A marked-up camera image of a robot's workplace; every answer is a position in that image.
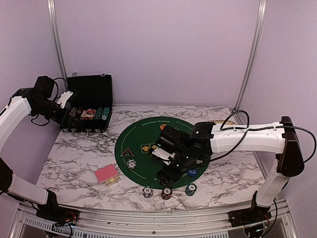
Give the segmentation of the brown 100 chip stack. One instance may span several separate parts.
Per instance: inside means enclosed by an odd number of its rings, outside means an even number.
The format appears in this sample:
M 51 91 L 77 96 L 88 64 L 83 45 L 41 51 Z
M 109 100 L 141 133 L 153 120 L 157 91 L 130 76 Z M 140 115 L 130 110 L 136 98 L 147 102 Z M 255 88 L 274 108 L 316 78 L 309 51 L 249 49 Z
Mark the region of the brown 100 chip stack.
M 172 189 L 170 187 L 166 187 L 161 192 L 161 197 L 163 200 L 168 200 L 172 196 Z

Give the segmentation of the blue small blind button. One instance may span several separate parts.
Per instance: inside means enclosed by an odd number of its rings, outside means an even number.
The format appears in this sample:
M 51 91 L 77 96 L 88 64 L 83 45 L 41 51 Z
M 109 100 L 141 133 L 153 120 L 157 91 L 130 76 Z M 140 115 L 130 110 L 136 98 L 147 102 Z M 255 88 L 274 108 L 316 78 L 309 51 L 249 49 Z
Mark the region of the blue small blind button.
M 195 178 L 198 176 L 198 170 L 197 169 L 190 169 L 187 171 L 187 175 L 191 178 Z

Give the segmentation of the teal 50 chip stack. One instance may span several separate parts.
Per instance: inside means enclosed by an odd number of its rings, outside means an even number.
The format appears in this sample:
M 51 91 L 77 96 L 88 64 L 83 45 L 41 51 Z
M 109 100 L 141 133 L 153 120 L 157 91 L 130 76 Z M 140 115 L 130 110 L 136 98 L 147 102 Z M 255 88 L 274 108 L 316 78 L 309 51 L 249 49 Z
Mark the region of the teal 50 chip stack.
M 197 186 L 194 183 L 190 183 L 186 186 L 185 193 L 187 196 L 193 196 L 197 190 Z

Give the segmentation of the blue tan 10 chip stack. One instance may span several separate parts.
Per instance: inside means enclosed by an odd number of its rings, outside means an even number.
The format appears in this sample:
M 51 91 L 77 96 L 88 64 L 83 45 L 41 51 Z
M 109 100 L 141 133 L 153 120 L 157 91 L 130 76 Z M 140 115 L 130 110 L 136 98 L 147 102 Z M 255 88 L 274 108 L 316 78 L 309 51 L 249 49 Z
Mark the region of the blue tan 10 chip stack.
M 145 198 L 151 198 L 152 195 L 153 195 L 153 190 L 152 190 L 152 188 L 149 187 L 149 186 L 145 186 L 145 187 L 143 188 L 143 196 L 144 196 Z

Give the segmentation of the blue tan chips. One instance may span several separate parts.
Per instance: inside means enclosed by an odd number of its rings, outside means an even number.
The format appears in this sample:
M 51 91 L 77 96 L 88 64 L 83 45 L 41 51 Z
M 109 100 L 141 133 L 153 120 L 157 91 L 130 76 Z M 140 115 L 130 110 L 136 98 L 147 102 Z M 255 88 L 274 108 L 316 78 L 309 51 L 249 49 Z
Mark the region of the blue tan chips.
M 134 159 L 129 159 L 126 164 L 127 167 L 132 170 L 137 167 L 137 162 Z

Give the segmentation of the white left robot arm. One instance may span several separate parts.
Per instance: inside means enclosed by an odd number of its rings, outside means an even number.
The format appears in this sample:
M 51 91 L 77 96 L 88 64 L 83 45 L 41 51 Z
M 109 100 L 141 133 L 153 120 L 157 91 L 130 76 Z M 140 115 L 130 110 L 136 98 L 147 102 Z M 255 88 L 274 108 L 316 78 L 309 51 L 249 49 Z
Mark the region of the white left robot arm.
M 62 93 L 59 99 L 50 99 L 56 87 L 55 80 L 48 76 L 40 76 L 34 87 L 17 90 L 1 111 L 0 151 L 7 158 L 0 161 L 0 190 L 17 200 L 30 202 L 35 207 L 38 217 L 64 224 L 76 221 L 79 212 L 61 207 L 53 191 L 34 185 L 20 172 L 14 171 L 19 168 L 19 162 L 23 165 L 29 162 L 27 168 L 31 168 L 36 162 L 42 162 L 40 156 L 43 153 L 35 145 L 39 142 L 35 138 L 39 132 L 31 132 L 26 128 L 18 135 L 18 130 L 26 125 L 27 116 L 42 115 L 48 121 L 54 121 L 64 128 L 81 126 L 78 114 L 71 113 L 66 108 L 66 102 L 72 97 L 72 92 Z

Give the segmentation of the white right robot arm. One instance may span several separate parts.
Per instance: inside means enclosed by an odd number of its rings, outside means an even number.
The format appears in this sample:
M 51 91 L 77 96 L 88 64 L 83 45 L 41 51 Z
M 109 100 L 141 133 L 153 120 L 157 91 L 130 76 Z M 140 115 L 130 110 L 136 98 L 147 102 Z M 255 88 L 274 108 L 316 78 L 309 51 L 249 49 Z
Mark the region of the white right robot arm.
M 251 207 L 229 213 L 235 219 L 256 222 L 266 215 L 290 178 L 299 175 L 305 167 L 298 136 L 289 117 L 260 125 L 198 122 L 190 133 L 167 125 L 149 156 L 163 164 L 157 173 L 158 179 L 163 186 L 171 187 L 190 168 L 215 161 L 212 154 L 219 153 L 217 159 L 221 159 L 234 151 L 263 151 L 276 155 L 275 167 L 254 193 Z

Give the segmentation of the boxed playing card deck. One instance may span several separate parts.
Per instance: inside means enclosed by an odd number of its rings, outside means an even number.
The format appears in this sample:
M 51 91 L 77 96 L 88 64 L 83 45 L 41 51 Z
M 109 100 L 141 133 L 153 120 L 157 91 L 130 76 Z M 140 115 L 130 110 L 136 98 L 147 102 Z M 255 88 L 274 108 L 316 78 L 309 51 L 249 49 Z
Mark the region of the boxed playing card deck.
M 93 120 L 96 114 L 95 109 L 84 110 L 80 116 L 81 120 Z

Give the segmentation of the black poker chip case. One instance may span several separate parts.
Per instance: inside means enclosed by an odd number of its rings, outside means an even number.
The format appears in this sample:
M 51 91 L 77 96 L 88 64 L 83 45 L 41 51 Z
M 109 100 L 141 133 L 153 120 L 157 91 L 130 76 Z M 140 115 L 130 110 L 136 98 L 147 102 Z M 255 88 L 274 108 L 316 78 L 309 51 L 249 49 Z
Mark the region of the black poker chip case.
M 110 118 L 112 116 L 113 91 L 112 91 L 112 75 L 84 75 L 72 76 L 67 79 L 68 89 L 73 92 L 70 99 L 71 108 L 89 110 L 99 108 L 109 108 L 109 113 L 105 120 L 89 119 L 82 120 L 80 127 L 61 125 L 59 129 L 63 132 L 78 133 L 103 133 L 107 131 Z

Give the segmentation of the dark green chip row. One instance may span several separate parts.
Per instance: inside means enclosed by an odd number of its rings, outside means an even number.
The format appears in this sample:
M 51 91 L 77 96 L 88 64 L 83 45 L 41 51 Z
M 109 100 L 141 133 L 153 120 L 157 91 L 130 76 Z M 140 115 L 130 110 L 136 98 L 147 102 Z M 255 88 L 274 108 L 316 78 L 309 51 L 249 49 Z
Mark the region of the dark green chip row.
M 95 119 L 95 120 L 100 120 L 100 119 L 101 119 L 102 114 L 103 114 L 103 110 L 104 110 L 104 109 L 101 108 L 101 107 L 97 108 L 96 113 L 95 113 L 95 116 L 94 116 L 94 119 Z

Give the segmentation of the teal 50 chip row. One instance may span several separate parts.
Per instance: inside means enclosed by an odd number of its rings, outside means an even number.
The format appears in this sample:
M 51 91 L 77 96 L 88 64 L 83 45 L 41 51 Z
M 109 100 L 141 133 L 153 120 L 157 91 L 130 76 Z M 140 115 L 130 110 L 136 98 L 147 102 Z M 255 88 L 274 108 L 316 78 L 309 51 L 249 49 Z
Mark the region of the teal 50 chip row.
M 110 108 L 109 107 L 105 107 L 102 110 L 102 113 L 101 113 L 101 120 L 106 121 L 108 116 L 109 116 L 109 113 L 110 113 Z

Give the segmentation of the green round poker mat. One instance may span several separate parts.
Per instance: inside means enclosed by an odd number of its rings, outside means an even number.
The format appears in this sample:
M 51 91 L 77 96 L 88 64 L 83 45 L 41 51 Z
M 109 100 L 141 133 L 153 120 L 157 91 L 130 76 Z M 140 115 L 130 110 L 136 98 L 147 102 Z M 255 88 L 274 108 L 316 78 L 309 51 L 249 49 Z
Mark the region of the green round poker mat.
M 120 170 L 126 177 L 141 186 L 149 186 L 152 189 L 162 189 L 156 176 L 162 168 L 150 158 L 149 150 L 154 146 L 159 134 L 160 125 L 166 124 L 179 131 L 190 133 L 193 125 L 182 119 L 172 117 L 150 117 L 139 120 L 127 128 L 119 135 L 115 144 L 115 159 Z M 134 157 L 121 157 L 121 153 L 130 148 Z M 137 162 L 135 169 L 127 167 L 127 161 L 134 159 Z

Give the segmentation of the black triangular all-in marker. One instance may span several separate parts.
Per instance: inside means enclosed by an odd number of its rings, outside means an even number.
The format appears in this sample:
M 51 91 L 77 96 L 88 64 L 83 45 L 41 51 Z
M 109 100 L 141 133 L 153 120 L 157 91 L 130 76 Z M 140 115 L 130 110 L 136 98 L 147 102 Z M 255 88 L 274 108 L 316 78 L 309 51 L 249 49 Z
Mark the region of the black triangular all-in marker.
M 134 154 L 130 150 L 130 148 L 126 148 L 120 155 L 121 157 L 134 157 Z

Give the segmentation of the red backed card deck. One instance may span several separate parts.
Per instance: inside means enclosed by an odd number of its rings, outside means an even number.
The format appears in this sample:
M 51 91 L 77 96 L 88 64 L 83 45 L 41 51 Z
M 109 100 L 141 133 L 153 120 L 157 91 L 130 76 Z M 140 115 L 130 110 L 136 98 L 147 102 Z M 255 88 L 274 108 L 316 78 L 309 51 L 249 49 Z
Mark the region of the red backed card deck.
M 120 181 L 118 172 L 114 164 L 107 165 L 95 171 L 95 176 L 99 183 L 105 183 L 107 187 Z

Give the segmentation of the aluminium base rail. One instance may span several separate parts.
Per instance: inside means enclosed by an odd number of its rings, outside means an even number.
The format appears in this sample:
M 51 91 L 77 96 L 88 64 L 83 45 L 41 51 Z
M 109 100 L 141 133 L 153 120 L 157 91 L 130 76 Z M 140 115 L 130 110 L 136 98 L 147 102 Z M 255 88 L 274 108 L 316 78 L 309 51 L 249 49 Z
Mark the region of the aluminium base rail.
M 36 217 L 29 204 L 20 204 L 12 222 L 10 238 L 36 237 L 45 232 L 74 238 L 245 238 L 246 229 L 256 224 L 232 227 L 228 213 L 247 208 L 249 201 L 203 209 L 175 211 L 120 211 L 77 208 L 79 217 L 73 228 L 53 228 L 53 222 Z

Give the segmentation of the left aluminium frame post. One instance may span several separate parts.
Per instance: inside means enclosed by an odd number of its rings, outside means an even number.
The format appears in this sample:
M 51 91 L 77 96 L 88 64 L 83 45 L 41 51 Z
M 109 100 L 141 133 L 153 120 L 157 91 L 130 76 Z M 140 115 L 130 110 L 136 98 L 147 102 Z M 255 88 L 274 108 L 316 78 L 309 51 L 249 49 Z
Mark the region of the left aluminium frame post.
M 65 80 L 67 80 L 67 72 L 66 72 L 65 62 L 64 62 L 64 58 L 63 58 L 63 54 L 62 54 L 61 41 L 60 41 L 60 36 L 59 36 L 57 15 L 56 15 L 56 9 L 55 9 L 55 1 L 54 0 L 47 0 L 47 5 L 48 5 L 48 13 L 49 13 L 51 32 L 53 35 L 53 44 L 54 44 L 54 48 L 55 48 L 55 53 L 56 53 L 56 57 L 57 57 L 59 70 L 60 70 L 61 76 Z

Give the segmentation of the aluminium frame post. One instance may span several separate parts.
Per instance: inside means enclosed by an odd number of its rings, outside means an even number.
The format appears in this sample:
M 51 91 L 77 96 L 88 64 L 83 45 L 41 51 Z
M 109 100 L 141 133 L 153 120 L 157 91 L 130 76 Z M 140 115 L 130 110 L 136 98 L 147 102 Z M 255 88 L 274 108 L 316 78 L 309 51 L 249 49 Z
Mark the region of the aluminium frame post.
M 242 108 L 242 104 L 245 99 L 249 83 L 251 81 L 254 63 L 255 63 L 257 52 L 259 50 L 260 43 L 261 43 L 266 7 L 267 7 L 267 0 L 260 0 L 259 7 L 258 7 L 258 14 L 256 18 L 254 36 L 253 36 L 253 40 L 251 44 L 249 58 L 247 61 L 247 66 L 246 66 L 242 84 L 238 93 L 238 97 L 237 97 L 235 106 L 233 108 L 235 111 L 240 110 Z
M 55 53 L 56 53 L 56 57 L 57 57 L 59 70 L 60 70 L 61 76 L 65 80 L 67 80 L 67 72 L 66 72 L 65 62 L 64 62 L 64 58 L 63 58 L 63 54 L 62 54 L 61 41 L 60 41 L 60 36 L 59 36 L 57 15 L 56 15 L 56 9 L 55 9 L 55 1 L 54 0 L 47 0 L 47 5 L 48 5 L 48 13 L 49 13 L 51 32 L 53 35 L 53 44 L 54 44 L 54 48 L 55 48 Z

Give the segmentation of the right aluminium frame post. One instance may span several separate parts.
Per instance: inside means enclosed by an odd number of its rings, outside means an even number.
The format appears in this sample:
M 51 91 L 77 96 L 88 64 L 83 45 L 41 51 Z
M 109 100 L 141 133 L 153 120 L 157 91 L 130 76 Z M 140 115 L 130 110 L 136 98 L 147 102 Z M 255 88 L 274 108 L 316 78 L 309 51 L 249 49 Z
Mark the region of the right aluminium frame post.
M 259 7 L 258 7 L 258 14 L 256 18 L 254 36 L 253 36 L 253 40 L 251 44 L 249 58 L 247 61 L 247 66 L 246 66 L 242 84 L 238 93 L 238 97 L 237 97 L 235 106 L 233 108 L 235 111 L 240 110 L 242 108 L 242 104 L 245 99 L 249 83 L 251 81 L 254 63 L 255 63 L 257 52 L 259 50 L 260 43 L 261 43 L 266 7 L 267 7 L 267 0 L 260 0 Z

